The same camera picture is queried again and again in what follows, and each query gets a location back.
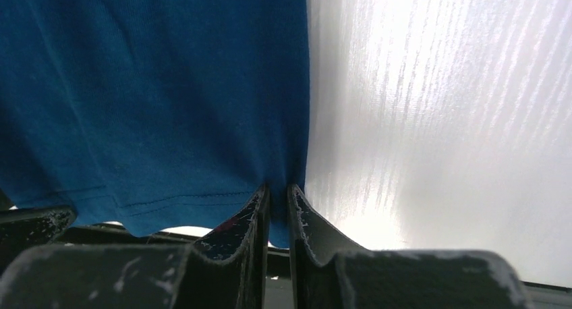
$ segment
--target blue t-shirt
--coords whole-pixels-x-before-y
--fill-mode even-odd
[[[306,0],[0,0],[0,187],[134,235],[214,227],[308,144]]]

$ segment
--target white wall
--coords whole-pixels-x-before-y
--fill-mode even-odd
[[[572,287],[572,0],[308,0],[307,195],[369,248]]]

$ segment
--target white paint speck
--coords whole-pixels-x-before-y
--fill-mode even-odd
[[[157,287],[160,287],[161,289],[165,290],[168,294],[173,293],[173,284],[170,281],[159,281],[153,278],[150,278],[149,281],[151,281]]]
[[[163,276],[164,277],[170,277],[173,274],[175,274],[175,269],[171,267],[170,269],[167,270],[167,272],[163,273]]]
[[[90,296],[88,297],[88,299],[91,301],[91,300],[97,298],[97,296],[99,296],[99,291],[93,290],[93,291],[90,293]]]
[[[123,267],[123,270],[121,270],[121,276],[119,277],[119,280],[117,280],[117,282],[115,282],[115,284],[113,285],[113,289],[119,293],[121,291],[123,291],[123,286],[125,285],[125,274],[127,273],[127,270],[135,263],[139,262],[141,260],[141,256],[130,260],[129,262],[127,262],[127,264]]]

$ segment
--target blue fabric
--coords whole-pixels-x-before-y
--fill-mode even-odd
[[[306,0],[0,0],[0,187],[134,235],[214,227],[308,144]]]

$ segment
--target stitching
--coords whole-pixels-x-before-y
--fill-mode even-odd
[[[78,110],[76,107],[74,107],[74,104],[71,103],[71,98],[70,98],[70,87],[69,84],[66,84],[65,81],[65,76],[63,75],[63,70],[62,70],[62,66],[60,65],[60,63],[57,62],[57,58],[55,56],[55,54],[52,52],[52,50],[50,49],[50,46],[48,44],[48,38],[47,35],[45,34],[45,31],[42,29],[42,27],[40,26],[40,20],[39,20],[39,13],[34,9],[34,7],[32,6],[32,0],[26,0],[27,4],[28,4],[28,9],[30,10],[30,12],[32,13],[32,18],[34,19],[34,22],[36,23],[36,27],[38,27],[38,31],[40,32],[40,35],[42,37],[42,44],[45,48],[46,54],[48,55],[48,58],[52,64],[52,66],[54,67],[58,77],[59,77],[59,81],[61,83],[61,85],[63,86],[63,89],[65,91],[65,97],[67,99],[67,101],[69,102],[69,106],[72,109],[72,113],[74,114],[74,118],[75,120],[78,122],[78,126],[80,128],[80,132],[82,134],[82,137],[84,139],[84,142],[86,143],[88,152],[92,158],[92,161],[94,162],[95,168],[97,170],[98,176],[101,177],[101,167],[99,166],[99,164],[96,162],[95,157],[93,155],[93,151],[92,151],[92,147],[91,147],[91,142],[87,139],[87,135],[86,135],[86,130],[84,128],[84,125],[81,123],[80,118],[78,117]],[[111,197],[111,200],[113,201],[113,204],[115,205],[115,208],[118,207],[117,204],[117,200],[115,199],[114,196]]]
[[[137,216],[141,216],[141,215],[146,215],[148,213],[155,213],[157,211],[161,211],[165,208],[169,208],[171,206],[235,206],[237,204],[244,204],[244,202],[239,202],[239,203],[222,203],[222,204],[188,204],[188,203],[171,203],[167,206],[162,206],[158,209],[154,209],[154,210],[150,210],[150,211],[146,211],[144,213],[135,213],[132,215],[128,215],[128,216],[122,216],[123,218],[131,218],[131,217],[137,217]]]
[[[155,201],[150,201],[150,202],[141,202],[141,203],[132,203],[132,204],[127,204],[125,206],[121,206],[119,207],[120,209],[125,209],[125,208],[131,208],[132,206],[142,206],[145,204],[153,204],[156,202],[160,202],[160,201],[165,201],[165,200],[170,200],[170,199],[174,199],[174,198],[179,198],[182,196],[186,196],[186,197],[190,197],[190,198],[210,198],[213,196],[237,196],[240,194],[252,194],[252,191],[248,191],[248,192],[234,192],[234,193],[222,193],[222,194],[181,194],[180,196],[170,196],[168,198],[164,198],[164,199],[160,199],[160,200],[155,200]]]
[[[23,201],[21,203],[29,203],[29,202],[34,202],[37,200],[42,200],[42,199],[46,199],[46,198],[53,198],[53,197],[62,198],[60,194],[87,192],[90,190],[99,190],[101,188],[105,188],[105,186],[94,186],[93,188],[83,188],[83,189],[75,189],[75,190],[55,190],[55,191],[47,192],[41,196],[35,196],[35,197],[28,199],[26,201]]]
[[[73,208],[77,211],[77,203],[78,202],[83,202],[86,200],[92,200],[92,199],[99,199],[99,198],[110,198],[110,195],[105,195],[105,196],[91,196],[89,198],[83,198],[83,199],[79,199],[79,200],[66,200],[58,195],[55,195],[55,197],[57,197],[58,199],[60,199],[61,201],[64,201],[63,204],[68,204],[68,205],[72,205]],[[21,208],[26,208],[27,206],[31,206],[31,207],[37,207],[38,206],[38,201],[42,200],[42,198],[38,198],[38,199],[34,199],[34,200],[30,200],[30,201],[26,201],[26,202],[21,202],[19,203],[19,207]],[[58,206],[58,205],[62,205],[62,203],[58,203],[58,204],[52,204],[51,206]]]

